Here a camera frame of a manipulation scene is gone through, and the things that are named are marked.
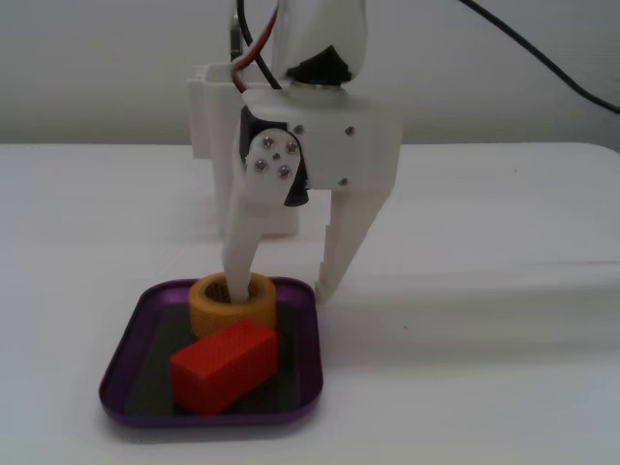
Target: red rectangular block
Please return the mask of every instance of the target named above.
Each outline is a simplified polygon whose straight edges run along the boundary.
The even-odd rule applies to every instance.
[[[277,371],[276,332],[241,320],[170,357],[172,396],[190,412],[215,415]]]

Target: metal bolt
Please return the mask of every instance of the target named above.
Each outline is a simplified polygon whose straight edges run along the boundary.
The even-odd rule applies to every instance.
[[[280,179],[288,179],[291,177],[291,169],[286,165],[281,166],[280,170],[278,170],[278,176],[280,176]]]
[[[266,136],[263,139],[263,147],[264,148],[271,148],[271,145],[273,145],[273,137],[272,136]]]
[[[256,163],[254,164],[254,170],[258,172],[264,172],[266,171],[267,168],[269,168],[269,165],[263,159],[257,160]]]
[[[297,144],[294,142],[287,143],[287,153],[292,155],[297,152]]]

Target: white plastic part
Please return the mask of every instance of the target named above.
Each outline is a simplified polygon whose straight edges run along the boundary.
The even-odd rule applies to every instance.
[[[307,187],[332,191],[317,282],[318,301],[325,302],[340,284],[394,185],[402,122],[386,108],[341,89],[291,86],[288,92],[250,90],[243,98],[257,118],[300,128],[296,138],[307,170]],[[259,147],[262,139],[263,135],[257,136],[252,147]],[[235,183],[223,254],[231,295],[235,293],[239,301],[247,297],[250,266],[270,207],[286,198],[274,185],[247,187],[254,182],[250,160],[257,154],[260,150],[253,148],[247,173],[237,178],[239,185]],[[251,196],[239,195],[246,189]]]
[[[353,77],[366,51],[365,0],[280,0],[274,27],[273,71],[290,68],[333,46]]]
[[[242,73],[252,88],[267,88],[256,65]],[[213,183],[218,207],[218,226],[225,234],[233,185],[233,153],[235,128],[244,102],[231,81],[230,63],[197,66],[188,80],[190,101],[190,130],[194,158],[210,159],[213,163]],[[281,206],[265,225],[265,234],[295,234],[298,213],[294,208]]]
[[[269,147],[263,144],[265,138],[272,141]],[[301,156],[299,150],[287,153],[288,143],[295,143],[289,133],[268,129],[252,140],[245,165],[240,158],[233,163],[231,209],[222,251],[232,303],[247,301],[250,266],[261,236],[277,220],[293,187]]]

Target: table surface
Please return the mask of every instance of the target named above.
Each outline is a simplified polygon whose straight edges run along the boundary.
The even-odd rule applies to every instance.
[[[316,411],[146,431],[112,423],[97,389],[144,290],[221,268],[209,162],[1,145],[0,461],[616,464],[619,177],[620,155],[592,145],[404,146],[320,308]],[[255,269],[314,282],[327,215],[312,193],[299,235],[266,239]]]

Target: purple tray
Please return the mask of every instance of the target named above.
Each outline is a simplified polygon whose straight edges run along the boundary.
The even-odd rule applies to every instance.
[[[272,281],[276,286],[278,305],[289,305],[295,311],[294,371],[298,380],[298,403],[294,409],[269,414],[217,416],[125,413],[125,402],[149,356],[164,309],[179,305],[181,309],[187,308],[183,304],[188,303],[189,289],[196,280],[179,280],[159,284],[140,297],[99,387],[99,397],[106,413],[115,421],[135,427],[277,424],[298,419],[308,413],[323,389],[314,292],[305,283],[294,279],[272,278]]]

